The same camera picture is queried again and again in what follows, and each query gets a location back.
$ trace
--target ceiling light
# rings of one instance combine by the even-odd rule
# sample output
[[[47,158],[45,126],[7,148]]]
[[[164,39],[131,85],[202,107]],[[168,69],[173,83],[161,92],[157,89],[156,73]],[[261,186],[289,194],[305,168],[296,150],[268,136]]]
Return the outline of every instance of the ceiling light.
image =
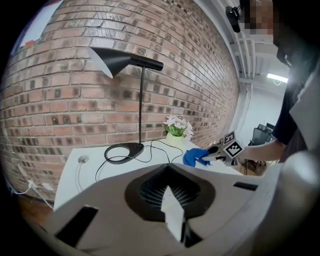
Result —
[[[285,78],[285,77],[282,77],[282,76],[279,76],[279,75],[276,75],[276,74],[270,74],[269,73],[267,75],[267,78],[271,78],[271,79],[278,80],[278,81],[285,82],[285,83],[288,82],[288,78]]]

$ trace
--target blue object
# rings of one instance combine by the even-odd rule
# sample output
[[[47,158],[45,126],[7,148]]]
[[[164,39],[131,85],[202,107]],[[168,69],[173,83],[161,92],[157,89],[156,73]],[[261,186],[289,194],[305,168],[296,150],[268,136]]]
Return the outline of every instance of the blue object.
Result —
[[[210,154],[208,150],[201,149],[201,148],[192,148],[187,150],[183,156],[183,163],[186,166],[195,167],[196,161],[204,166],[210,166],[210,161],[202,160],[202,157]]]

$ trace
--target wooden floor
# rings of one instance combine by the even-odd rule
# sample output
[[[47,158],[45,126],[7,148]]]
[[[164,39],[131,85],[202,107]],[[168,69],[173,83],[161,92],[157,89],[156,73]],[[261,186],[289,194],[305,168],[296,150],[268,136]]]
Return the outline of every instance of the wooden floor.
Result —
[[[22,217],[38,223],[43,227],[48,217],[54,212],[46,203],[29,197],[18,195],[18,203]]]
[[[238,162],[238,165],[233,168],[238,172],[240,172],[242,175],[257,176],[257,174],[253,170],[249,168],[246,170],[246,168],[242,166],[239,162]]]

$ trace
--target chair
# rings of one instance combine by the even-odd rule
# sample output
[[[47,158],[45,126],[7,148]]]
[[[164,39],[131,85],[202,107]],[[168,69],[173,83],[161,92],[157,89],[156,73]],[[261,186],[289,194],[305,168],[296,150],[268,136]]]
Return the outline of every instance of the chair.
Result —
[[[259,124],[258,128],[253,129],[252,140],[250,140],[250,143],[248,144],[248,146],[263,145],[266,142],[269,142],[271,138],[272,138],[272,135],[270,134],[268,128],[262,124]],[[246,159],[246,166],[248,167],[248,163],[251,163],[255,171],[257,169],[258,162],[260,162],[260,166],[261,166],[262,165],[261,161],[255,162],[253,160]]]
[[[266,142],[269,142],[271,139],[271,134],[268,132],[268,130],[261,130],[258,128],[253,129],[253,136],[252,140],[250,141],[248,146],[258,146],[263,145]]]

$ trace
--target black lamp shade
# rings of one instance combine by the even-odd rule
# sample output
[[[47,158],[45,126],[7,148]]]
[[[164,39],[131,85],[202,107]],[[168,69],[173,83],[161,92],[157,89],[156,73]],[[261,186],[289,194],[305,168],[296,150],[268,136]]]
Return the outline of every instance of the black lamp shade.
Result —
[[[94,64],[110,78],[114,78],[128,65],[145,67],[157,71],[161,71],[164,67],[164,64],[157,60],[120,50],[87,47],[87,52],[89,57],[94,61]]]

